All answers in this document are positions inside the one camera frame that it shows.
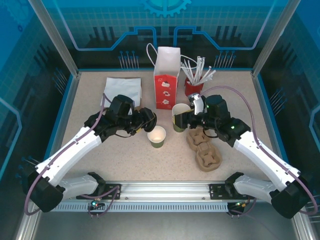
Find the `white napkin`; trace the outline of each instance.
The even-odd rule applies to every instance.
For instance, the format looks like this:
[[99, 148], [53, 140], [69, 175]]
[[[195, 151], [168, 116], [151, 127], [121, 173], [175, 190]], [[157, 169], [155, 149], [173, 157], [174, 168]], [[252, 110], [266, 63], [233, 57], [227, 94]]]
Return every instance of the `white napkin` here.
[[[140, 106], [141, 99], [141, 78], [106, 78], [104, 94], [112, 101], [119, 94], [125, 95], [133, 100], [134, 107]], [[104, 107], [107, 108], [110, 103], [105, 100]]]

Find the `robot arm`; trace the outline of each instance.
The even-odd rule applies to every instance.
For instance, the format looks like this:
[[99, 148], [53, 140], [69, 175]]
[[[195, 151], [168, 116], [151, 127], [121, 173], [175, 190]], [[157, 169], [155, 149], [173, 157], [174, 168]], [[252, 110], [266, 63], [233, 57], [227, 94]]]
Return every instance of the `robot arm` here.
[[134, 110], [132, 99], [124, 95], [118, 95], [112, 100], [110, 108], [95, 125], [98, 115], [99, 113], [90, 116], [84, 127], [54, 155], [34, 168], [23, 169], [22, 188], [25, 194], [46, 169], [30, 196], [43, 212], [51, 211], [63, 199], [83, 194], [99, 196], [104, 193], [106, 182], [94, 172], [72, 179], [63, 177], [85, 154], [115, 135], [118, 130], [124, 130], [133, 136], [141, 129], [151, 132], [157, 123], [157, 116], [150, 109]]
[[271, 203], [285, 218], [292, 218], [310, 201], [300, 184], [288, 174], [288, 171], [283, 170], [267, 156], [262, 148], [309, 188], [310, 179], [284, 162], [260, 140], [257, 146], [250, 127], [242, 120], [230, 116], [227, 103], [220, 95], [204, 98], [195, 93], [189, 96], [189, 101], [194, 111], [184, 112], [174, 117], [174, 122], [179, 128], [185, 129], [189, 126], [191, 129], [202, 127], [204, 130], [214, 130], [220, 140], [247, 156], [271, 180], [271, 182], [257, 180], [236, 172], [225, 181], [226, 190], [231, 196], [238, 193], [262, 199]]

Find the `white bag handle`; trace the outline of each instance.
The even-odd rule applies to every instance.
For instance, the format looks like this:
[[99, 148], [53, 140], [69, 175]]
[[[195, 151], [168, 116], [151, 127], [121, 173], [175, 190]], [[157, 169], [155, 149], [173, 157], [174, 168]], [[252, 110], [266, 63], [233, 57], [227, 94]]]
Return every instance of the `white bag handle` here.
[[[149, 45], [152, 46], [152, 48], [153, 48], [153, 50], [155, 51], [155, 53], [156, 53], [157, 56], [158, 56], [158, 53], [157, 53], [157, 50], [155, 49], [155, 47], [152, 45], [152, 43], [149, 42], [149, 43], [146, 45], [146, 54], [148, 55], [148, 57], [149, 57], [152, 65], [155, 67], [156, 65], [155, 65], [154, 61], [152, 61], [152, 59], [151, 59], [151, 57], [150, 57], [150, 55], [149, 55], [149, 51], [148, 51]], [[185, 56], [185, 55], [182, 55], [182, 54], [181, 54], [181, 57], [184, 57], [184, 58], [186, 58], [186, 59], [190, 59], [191, 61], [193, 61], [193, 62], [195, 62], [195, 63], [197, 64], [197, 62], [196, 62], [195, 60], [193, 60], [192, 58], [190, 58], [190, 57], [188, 57], [188, 56]], [[183, 66], [181, 66], [181, 68], [182, 68], [182, 69], [196, 69], [197, 66], [195, 66], [195, 67], [183, 67]]]

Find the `enclosure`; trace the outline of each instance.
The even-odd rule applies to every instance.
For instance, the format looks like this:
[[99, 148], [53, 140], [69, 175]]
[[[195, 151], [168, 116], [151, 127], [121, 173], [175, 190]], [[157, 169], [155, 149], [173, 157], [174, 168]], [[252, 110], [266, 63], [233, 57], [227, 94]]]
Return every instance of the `enclosure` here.
[[[320, 215], [286, 219], [258, 201], [249, 217], [231, 218], [228, 204], [240, 199], [211, 199], [209, 185], [223, 184], [235, 172], [268, 178], [218, 139], [212, 143], [221, 152], [221, 166], [211, 172], [197, 168], [187, 131], [176, 133], [171, 110], [156, 108], [146, 46], [205, 57], [204, 69], [212, 66], [216, 73], [203, 91], [220, 85], [240, 91], [261, 141], [311, 175], [317, 197], [319, 10], [316, 0], [2, 1], [1, 239], [318, 239]], [[154, 111], [166, 130], [163, 147], [152, 148], [146, 132], [112, 136], [68, 172], [67, 178], [96, 172], [107, 183], [121, 184], [120, 198], [99, 219], [86, 213], [90, 200], [75, 198], [51, 212], [25, 215], [21, 171], [48, 159], [99, 111], [108, 77], [141, 78], [142, 106]], [[185, 79], [180, 71], [177, 103], [189, 102]], [[236, 94], [225, 89], [211, 94], [222, 95], [231, 115], [251, 125]], [[312, 211], [313, 204], [305, 210]]]

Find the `paper cup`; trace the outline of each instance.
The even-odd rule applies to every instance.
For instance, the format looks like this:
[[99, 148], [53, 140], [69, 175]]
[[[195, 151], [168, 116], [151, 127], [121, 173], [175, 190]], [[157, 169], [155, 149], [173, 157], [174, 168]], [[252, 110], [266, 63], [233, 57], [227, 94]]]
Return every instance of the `paper cup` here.
[[165, 138], [166, 130], [162, 126], [155, 126], [151, 132], [148, 132], [148, 139], [154, 148], [161, 148]]
[[183, 113], [189, 111], [190, 109], [191, 109], [190, 106], [185, 103], [178, 103], [173, 106], [173, 108], [172, 108], [172, 123], [173, 123], [173, 129], [176, 132], [182, 133], [185, 129], [180, 128], [177, 125], [175, 125], [174, 115], [183, 114]]

